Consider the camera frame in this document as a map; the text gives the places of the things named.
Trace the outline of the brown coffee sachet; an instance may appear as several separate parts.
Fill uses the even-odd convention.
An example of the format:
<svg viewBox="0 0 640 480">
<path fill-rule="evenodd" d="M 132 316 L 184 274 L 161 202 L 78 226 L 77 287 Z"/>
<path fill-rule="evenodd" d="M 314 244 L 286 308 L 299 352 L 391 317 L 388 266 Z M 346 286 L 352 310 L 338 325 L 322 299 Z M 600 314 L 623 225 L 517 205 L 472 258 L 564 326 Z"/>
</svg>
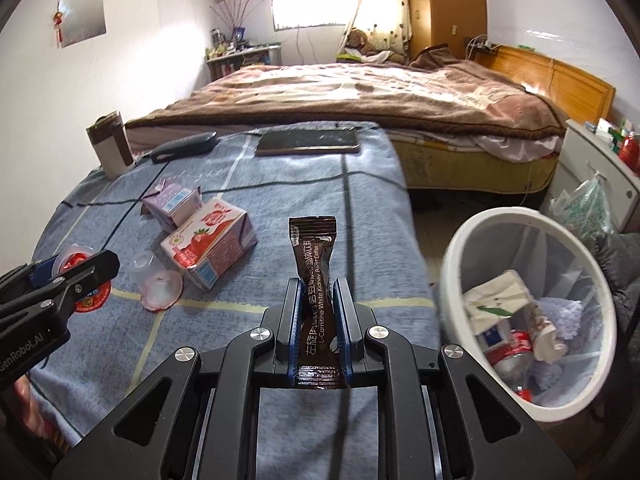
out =
<svg viewBox="0 0 640 480">
<path fill-rule="evenodd" d="M 294 384 L 299 388 L 331 390 L 344 387 L 337 328 L 330 291 L 330 262 L 337 236 L 331 216 L 288 220 L 300 297 Z"/>
</svg>

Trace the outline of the red lidded plastic cup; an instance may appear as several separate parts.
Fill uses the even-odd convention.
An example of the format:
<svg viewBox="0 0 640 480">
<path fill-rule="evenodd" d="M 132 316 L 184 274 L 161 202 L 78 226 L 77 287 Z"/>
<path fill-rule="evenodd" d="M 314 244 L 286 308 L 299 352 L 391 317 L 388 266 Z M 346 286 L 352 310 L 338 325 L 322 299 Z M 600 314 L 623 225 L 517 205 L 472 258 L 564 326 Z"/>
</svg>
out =
<svg viewBox="0 0 640 480">
<path fill-rule="evenodd" d="M 88 313 L 104 306 L 118 269 L 118 259 L 112 252 L 71 244 L 54 258 L 51 278 L 65 278 L 73 289 L 75 311 Z"/>
</svg>

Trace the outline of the clear plastic jelly cup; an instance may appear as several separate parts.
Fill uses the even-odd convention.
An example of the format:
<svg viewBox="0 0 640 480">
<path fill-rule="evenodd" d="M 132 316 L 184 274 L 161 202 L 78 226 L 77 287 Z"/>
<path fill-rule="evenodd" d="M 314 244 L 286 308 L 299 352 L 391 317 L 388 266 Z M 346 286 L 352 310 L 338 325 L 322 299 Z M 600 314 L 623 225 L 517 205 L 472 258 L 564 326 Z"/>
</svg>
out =
<svg viewBox="0 0 640 480">
<path fill-rule="evenodd" d="M 182 276 L 165 268 L 152 252 L 139 252 L 132 258 L 128 270 L 139 289 L 145 310 L 167 310 L 179 300 L 183 290 Z"/>
</svg>

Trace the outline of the paper bag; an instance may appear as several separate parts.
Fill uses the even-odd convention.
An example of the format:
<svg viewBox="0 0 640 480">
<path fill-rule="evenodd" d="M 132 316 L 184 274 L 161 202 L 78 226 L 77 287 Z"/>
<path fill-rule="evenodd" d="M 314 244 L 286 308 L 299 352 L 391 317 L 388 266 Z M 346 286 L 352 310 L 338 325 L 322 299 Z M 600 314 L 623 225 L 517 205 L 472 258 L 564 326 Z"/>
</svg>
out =
<svg viewBox="0 0 640 480">
<path fill-rule="evenodd" d="M 507 270 L 463 294 L 463 307 L 483 352 L 511 339 L 518 317 L 534 297 L 514 270 Z"/>
</svg>

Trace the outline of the strawberry milk carton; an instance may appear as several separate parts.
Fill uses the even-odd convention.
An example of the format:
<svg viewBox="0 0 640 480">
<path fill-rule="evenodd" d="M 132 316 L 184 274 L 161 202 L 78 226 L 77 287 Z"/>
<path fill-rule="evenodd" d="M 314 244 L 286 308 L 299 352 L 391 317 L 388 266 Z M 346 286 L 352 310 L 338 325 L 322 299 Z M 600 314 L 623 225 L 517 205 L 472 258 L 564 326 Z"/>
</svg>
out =
<svg viewBox="0 0 640 480">
<path fill-rule="evenodd" d="M 212 198 L 170 233 L 160 247 L 201 290 L 211 290 L 257 243 L 248 212 Z"/>
</svg>

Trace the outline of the purple milk carton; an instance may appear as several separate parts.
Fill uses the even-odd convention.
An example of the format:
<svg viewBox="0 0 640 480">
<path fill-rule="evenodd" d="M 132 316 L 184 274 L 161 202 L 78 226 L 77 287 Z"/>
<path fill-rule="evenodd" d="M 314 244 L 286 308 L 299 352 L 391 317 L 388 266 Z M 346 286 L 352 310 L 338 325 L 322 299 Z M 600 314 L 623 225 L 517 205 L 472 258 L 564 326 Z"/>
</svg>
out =
<svg viewBox="0 0 640 480">
<path fill-rule="evenodd" d="M 163 179 L 143 196 L 141 214 L 153 217 L 164 232 L 172 233 L 203 205 L 199 188 Z"/>
</svg>

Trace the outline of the patterned paper cup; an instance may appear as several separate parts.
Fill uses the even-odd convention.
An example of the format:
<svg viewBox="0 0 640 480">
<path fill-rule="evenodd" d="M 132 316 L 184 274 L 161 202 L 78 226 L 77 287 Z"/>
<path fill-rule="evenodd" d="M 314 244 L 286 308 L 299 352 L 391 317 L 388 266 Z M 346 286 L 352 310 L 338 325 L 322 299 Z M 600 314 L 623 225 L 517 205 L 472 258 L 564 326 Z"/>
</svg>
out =
<svg viewBox="0 0 640 480">
<path fill-rule="evenodd" d="M 566 355 L 566 343 L 562 341 L 555 325 L 538 304 L 530 304 L 526 308 L 526 323 L 534 358 L 537 361 L 553 364 Z"/>
</svg>

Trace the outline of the white foam fruit net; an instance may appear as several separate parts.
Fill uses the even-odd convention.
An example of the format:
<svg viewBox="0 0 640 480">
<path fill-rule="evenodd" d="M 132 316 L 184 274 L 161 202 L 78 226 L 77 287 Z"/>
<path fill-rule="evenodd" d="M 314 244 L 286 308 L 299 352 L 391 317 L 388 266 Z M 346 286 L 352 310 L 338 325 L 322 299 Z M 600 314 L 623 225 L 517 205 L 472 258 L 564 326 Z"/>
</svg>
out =
<svg viewBox="0 0 640 480">
<path fill-rule="evenodd" d="M 559 336 L 568 348 L 568 344 L 577 337 L 580 331 L 584 305 L 578 300 L 552 297 L 539 298 L 537 304 L 555 325 Z M 534 358 L 532 377 L 539 391 L 549 390 L 559 381 L 561 375 L 560 359 L 553 364 L 547 364 Z"/>
</svg>

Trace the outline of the clear plastic bottle red cap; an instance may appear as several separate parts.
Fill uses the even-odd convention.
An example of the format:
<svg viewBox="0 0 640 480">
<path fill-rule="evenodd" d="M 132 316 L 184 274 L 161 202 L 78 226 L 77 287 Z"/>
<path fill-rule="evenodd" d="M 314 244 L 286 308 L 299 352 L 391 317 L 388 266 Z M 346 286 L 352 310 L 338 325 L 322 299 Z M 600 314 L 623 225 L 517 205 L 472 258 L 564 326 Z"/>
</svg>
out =
<svg viewBox="0 0 640 480">
<path fill-rule="evenodd" d="M 534 355 L 527 332 L 512 330 L 507 342 L 487 351 L 485 356 L 500 379 L 517 396 L 527 402 L 533 399 L 532 390 L 528 388 L 528 378 Z"/>
</svg>

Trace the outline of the blue plaid table cloth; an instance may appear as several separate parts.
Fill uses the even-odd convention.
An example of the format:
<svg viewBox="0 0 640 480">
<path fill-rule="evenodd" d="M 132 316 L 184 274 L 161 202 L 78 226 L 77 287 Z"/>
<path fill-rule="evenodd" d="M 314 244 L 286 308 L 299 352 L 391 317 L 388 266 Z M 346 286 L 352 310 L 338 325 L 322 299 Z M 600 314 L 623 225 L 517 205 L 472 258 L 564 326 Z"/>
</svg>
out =
<svg viewBox="0 0 640 480">
<path fill-rule="evenodd" d="M 257 132 L 221 139 L 205 156 L 140 164 L 114 182 L 96 171 L 56 208 L 35 249 L 51 257 L 73 245 L 107 248 L 128 266 L 149 250 L 175 269 L 205 254 L 165 314 L 145 310 L 121 270 L 102 308 L 70 319 L 70 341 L 32 371 L 46 412 L 78 440 L 172 350 L 213 350 L 282 304 L 296 272 L 293 217 L 332 216 L 332 278 L 378 322 L 416 344 L 439 343 L 437 314 L 412 222 L 399 159 L 375 124 L 354 128 L 346 155 L 259 157 Z"/>
</svg>

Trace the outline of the brown white coffee box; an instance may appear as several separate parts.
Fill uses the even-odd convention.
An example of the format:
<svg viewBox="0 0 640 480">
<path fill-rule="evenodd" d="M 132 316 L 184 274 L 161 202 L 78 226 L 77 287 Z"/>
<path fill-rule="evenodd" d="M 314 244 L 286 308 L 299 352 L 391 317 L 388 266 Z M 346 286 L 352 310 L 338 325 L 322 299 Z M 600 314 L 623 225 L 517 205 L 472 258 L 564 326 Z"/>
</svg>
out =
<svg viewBox="0 0 640 480">
<path fill-rule="evenodd" d="M 134 154 L 118 110 L 98 118 L 86 131 L 104 174 L 110 180 L 116 180 L 134 168 Z"/>
</svg>

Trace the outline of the bed with brown blanket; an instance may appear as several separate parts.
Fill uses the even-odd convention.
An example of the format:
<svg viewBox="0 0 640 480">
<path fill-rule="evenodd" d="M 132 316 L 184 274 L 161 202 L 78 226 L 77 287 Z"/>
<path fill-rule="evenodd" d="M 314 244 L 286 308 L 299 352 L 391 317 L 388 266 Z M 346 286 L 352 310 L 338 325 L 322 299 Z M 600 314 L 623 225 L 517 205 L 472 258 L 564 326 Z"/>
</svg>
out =
<svg viewBox="0 0 640 480">
<path fill-rule="evenodd" d="M 244 67 L 131 119 L 126 130 L 142 152 L 207 128 L 317 120 L 378 124 L 409 188 L 525 194 L 549 185 L 567 116 L 544 96 L 438 46 L 409 66 Z"/>
</svg>

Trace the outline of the patterned curtain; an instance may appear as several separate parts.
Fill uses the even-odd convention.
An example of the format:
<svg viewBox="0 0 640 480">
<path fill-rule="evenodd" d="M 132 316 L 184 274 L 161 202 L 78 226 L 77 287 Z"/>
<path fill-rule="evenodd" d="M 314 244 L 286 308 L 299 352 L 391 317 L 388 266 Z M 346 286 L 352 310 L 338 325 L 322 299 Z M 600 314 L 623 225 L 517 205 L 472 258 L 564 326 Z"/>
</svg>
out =
<svg viewBox="0 0 640 480">
<path fill-rule="evenodd" d="M 359 0 L 352 24 L 375 50 L 406 56 L 412 36 L 409 0 Z"/>
</svg>

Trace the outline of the red bottle on nightstand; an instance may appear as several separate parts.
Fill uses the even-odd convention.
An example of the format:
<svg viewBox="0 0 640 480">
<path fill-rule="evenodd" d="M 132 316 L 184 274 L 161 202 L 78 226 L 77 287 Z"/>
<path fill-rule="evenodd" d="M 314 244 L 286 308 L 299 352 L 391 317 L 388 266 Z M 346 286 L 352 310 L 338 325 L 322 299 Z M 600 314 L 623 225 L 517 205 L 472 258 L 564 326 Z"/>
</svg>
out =
<svg viewBox="0 0 640 480">
<path fill-rule="evenodd" d="M 635 174 L 639 173 L 640 144 L 638 134 L 630 132 L 625 136 L 623 145 L 618 153 L 618 157 L 631 171 Z"/>
</svg>

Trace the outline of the silver wall poster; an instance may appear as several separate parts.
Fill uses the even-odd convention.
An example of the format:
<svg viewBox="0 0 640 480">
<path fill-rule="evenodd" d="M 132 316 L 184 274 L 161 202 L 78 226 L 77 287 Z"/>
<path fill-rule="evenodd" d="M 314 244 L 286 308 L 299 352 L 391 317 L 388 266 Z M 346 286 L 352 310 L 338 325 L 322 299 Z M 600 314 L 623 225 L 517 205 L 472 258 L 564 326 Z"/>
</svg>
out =
<svg viewBox="0 0 640 480">
<path fill-rule="evenodd" d="M 60 48 L 105 35 L 104 1 L 58 0 L 53 26 Z"/>
</svg>

